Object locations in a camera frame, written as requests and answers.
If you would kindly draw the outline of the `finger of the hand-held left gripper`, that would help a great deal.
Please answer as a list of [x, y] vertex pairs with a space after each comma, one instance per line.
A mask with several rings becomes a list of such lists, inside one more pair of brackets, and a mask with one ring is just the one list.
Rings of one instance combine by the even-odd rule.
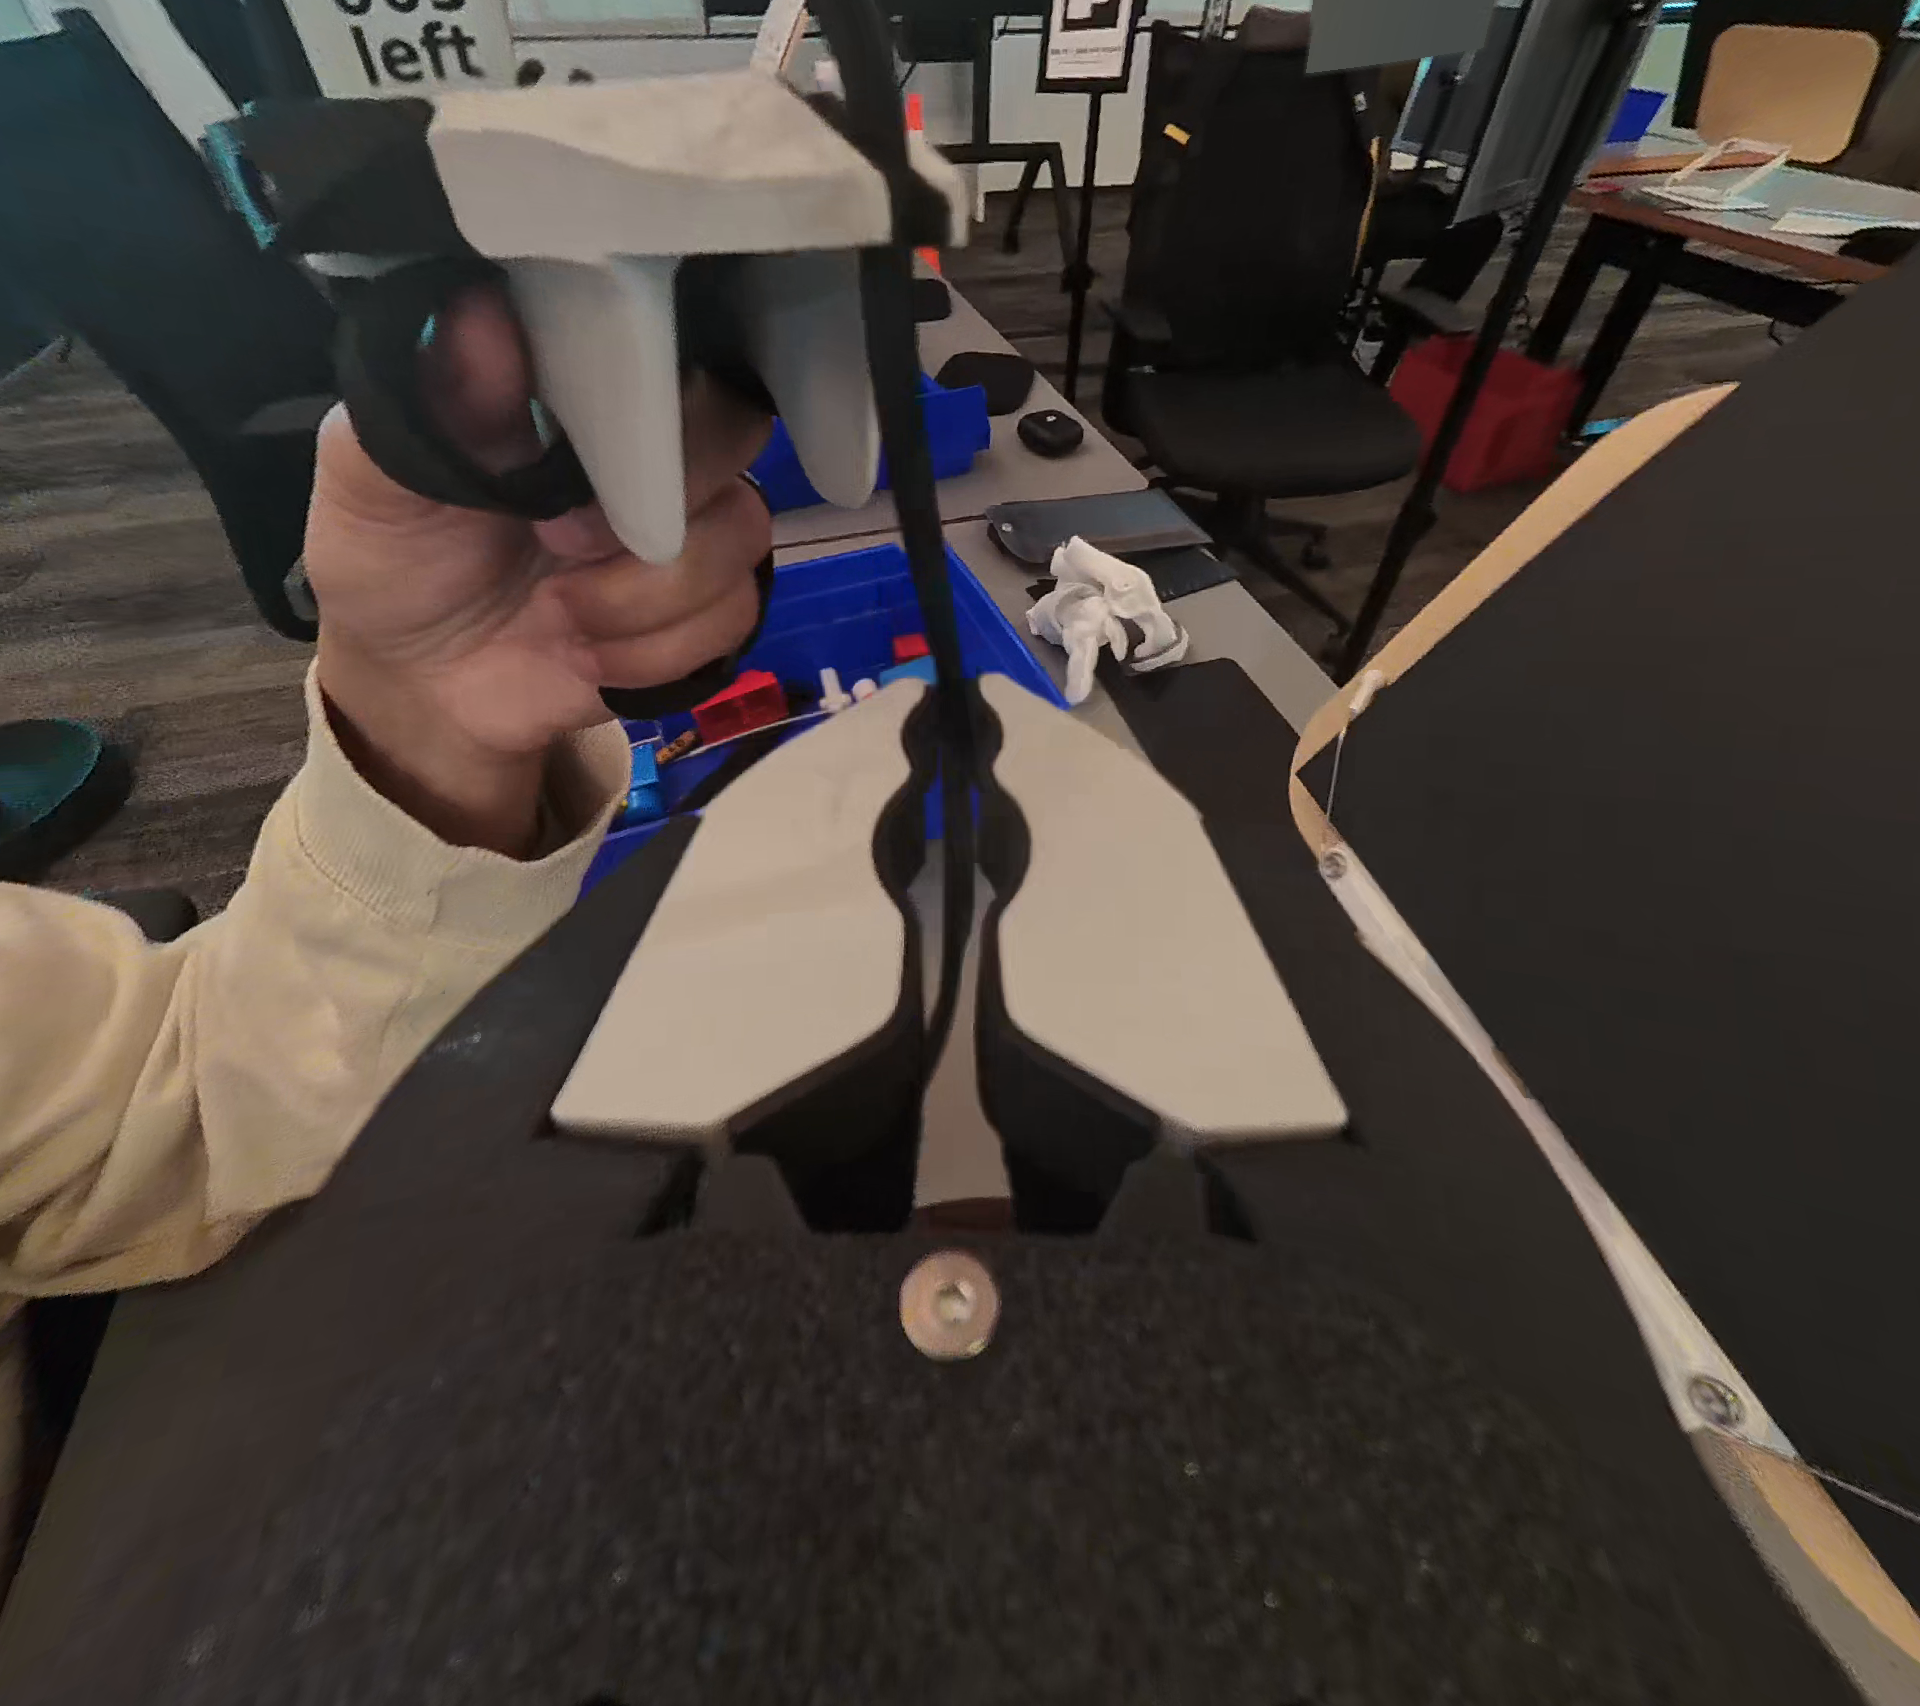
[[964, 181], [908, 139], [892, 182], [838, 121], [740, 68], [457, 91], [425, 149], [487, 257], [685, 257], [964, 243]]

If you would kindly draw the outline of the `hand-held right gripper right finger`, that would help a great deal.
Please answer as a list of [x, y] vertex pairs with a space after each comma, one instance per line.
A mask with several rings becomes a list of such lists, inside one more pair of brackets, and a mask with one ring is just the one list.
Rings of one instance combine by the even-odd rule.
[[972, 710], [976, 1081], [1012, 1221], [1092, 1232], [1157, 1152], [1341, 1137], [1348, 1106], [1197, 808], [1003, 673]]

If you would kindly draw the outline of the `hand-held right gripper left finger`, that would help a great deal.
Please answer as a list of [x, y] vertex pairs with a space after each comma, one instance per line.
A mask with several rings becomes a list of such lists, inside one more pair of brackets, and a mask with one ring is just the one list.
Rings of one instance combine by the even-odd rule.
[[803, 1221], [913, 1207], [929, 1077], [911, 886], [937, 694], [887, 686], [713, 799], [567, 1071], [556, 1131], [770, 1160]]

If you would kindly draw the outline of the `blue plastic bin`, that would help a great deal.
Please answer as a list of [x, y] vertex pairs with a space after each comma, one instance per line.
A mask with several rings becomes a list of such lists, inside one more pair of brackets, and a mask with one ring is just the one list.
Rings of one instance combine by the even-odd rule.
[[[897, 542], [877, 542], [838, 556], [785, 564], [773, 571], [756, 637], [719, 679], [694, 690], [655, 688], [640, 694], [637, 714], [622, 729], [628, 746], [655, 740], [662, 796], [659, 823], [621, 829], [617, 811], [594, 853], [583, 892], [591, 892], [622, 862], [655, 840], [667, 825], [694, 818], [733, 782], [773, 756], [780, 746], [817, 733], [829, 718], [850, 710], [866, 690], [892, 682], [931, 679], [931, 660], [897, 665], [892, 637], [922, 634], [925, 616]], [[748, 668], [766, 668], [787, 690], [790, 718], [773, 729], [701, 748], [690, 708], [733, 683]]]

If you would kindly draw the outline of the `person's left hand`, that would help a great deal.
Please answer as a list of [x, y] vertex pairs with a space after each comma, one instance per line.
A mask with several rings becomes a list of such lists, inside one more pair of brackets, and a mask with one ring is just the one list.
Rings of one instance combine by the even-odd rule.
[[318, 686], [376, 793], [449, 846], [532, 858], [556, 746], [600, 690], [685, 682], [756, 622], [773, 518], [745, 479], [773, 420], [685, 386], [685, 542], [628, 554], [599, 507], [521, 520], [425, 500], [377, 470], [349, 413], [321, 427], [305, 571]]

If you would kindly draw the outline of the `red toy block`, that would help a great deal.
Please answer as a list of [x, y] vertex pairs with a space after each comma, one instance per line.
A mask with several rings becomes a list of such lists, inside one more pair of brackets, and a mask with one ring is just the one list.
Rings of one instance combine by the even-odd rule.
[[787, 690], [781, 678], [766, 668], [744, 671], [733, 683], [690, 708], [690, 722], [701, 748], [780, 726], [787, 718]]

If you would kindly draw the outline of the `white crumpled glove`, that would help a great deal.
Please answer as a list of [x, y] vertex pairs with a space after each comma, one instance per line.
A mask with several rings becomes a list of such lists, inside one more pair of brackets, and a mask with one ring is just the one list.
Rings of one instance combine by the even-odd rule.
[[1145, 674], [1188, 661], [1190, 637], [1148, 571], [1072, 537], [1049, 562], [1052, 584], [1027, 608], [1030, 637], [1064, 654], [1065, 702], [1089, 702], [1100, 661]]

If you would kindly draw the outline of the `white bar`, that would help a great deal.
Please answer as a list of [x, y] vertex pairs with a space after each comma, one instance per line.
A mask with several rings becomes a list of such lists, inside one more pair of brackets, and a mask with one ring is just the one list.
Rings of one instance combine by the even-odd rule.
[[1744, 1446], [1795, 1459], [1790, 1436], [1766, 1409], [1761, 1394], [1744, 1378], [1733, 1356], [1687, 1301], [1662, 1262], [1652, 1257], [1645, 1238], [1628, 1224], [1620, 1205], [1602, 1190], [1597, 1175], [1545, 1106], [1523, 1085], [1484, 1022], [1442, 974], [1364, 860], [1344, 840], [1330, 840], [1316, 857], [1316, 862], [1364, 948], [1468, 1053], [1511, 1116], [1519, 1119], [1527, 1141], [1547, 1160], [1560, 1190], [1572, 1198], [1573, 1212], [1630, 1312], [1675, 1423], [1687, 1431], [1718, 1430]]

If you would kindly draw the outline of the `black board with wooden rim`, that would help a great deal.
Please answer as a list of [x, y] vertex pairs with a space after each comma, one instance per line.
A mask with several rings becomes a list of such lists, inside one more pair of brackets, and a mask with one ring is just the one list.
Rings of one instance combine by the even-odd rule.
[[1915, 343], [1910, 257], [1604, 435], [1303, 763], [1910, 1603]]

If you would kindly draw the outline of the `red bin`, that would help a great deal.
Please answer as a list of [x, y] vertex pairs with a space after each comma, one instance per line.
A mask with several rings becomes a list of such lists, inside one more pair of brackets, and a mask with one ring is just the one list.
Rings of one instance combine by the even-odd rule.
[[[1432, 337], [1404, 351], [1389, 381], [1394, 403], [1430, 447], [1473, 354], [1473, 337]], [[1583, 389], [1573, 365], [1498, 348], [1453, 446], [1442, 482], [1453, 495], [1534, 485], [1563, 464], [1563, 433]]]

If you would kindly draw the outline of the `person's dark shoe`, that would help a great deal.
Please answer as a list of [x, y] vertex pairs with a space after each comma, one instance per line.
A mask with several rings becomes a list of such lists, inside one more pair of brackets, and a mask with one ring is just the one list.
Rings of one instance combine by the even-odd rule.
[[133, 785], [129, 755], [66, 718], [3, 724], [3, 881], [35, 882], [103, 829]]

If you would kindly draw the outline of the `wooden table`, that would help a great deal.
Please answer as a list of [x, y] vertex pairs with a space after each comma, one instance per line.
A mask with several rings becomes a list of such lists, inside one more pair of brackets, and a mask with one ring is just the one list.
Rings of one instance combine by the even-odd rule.
[[1597, 278], [1618, 271], [1620, 288], [1577, 369], [1584, 406], [1613, 379], [1657, 296], [1699, 298], [1772, 327], [1814, 327], [1894, 267], [1888, 254], [1860, 254], [1856, 234], [1915, 228], [1918, 213], [1915, 192], [1799, 165], [1763, 181], [1748, 209], [1681, 204], [1651, 181], [1591, 172], [1568, 196], [1584, 224], [1526, 352], [1555, 361]]

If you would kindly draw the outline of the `black chair with wooden back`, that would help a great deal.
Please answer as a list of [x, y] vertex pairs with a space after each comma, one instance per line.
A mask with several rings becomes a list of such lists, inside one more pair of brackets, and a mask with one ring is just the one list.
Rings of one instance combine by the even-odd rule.
[[1913, 0], [1693, 0], [1669, 121], [1828, 164], [1853, 144]]

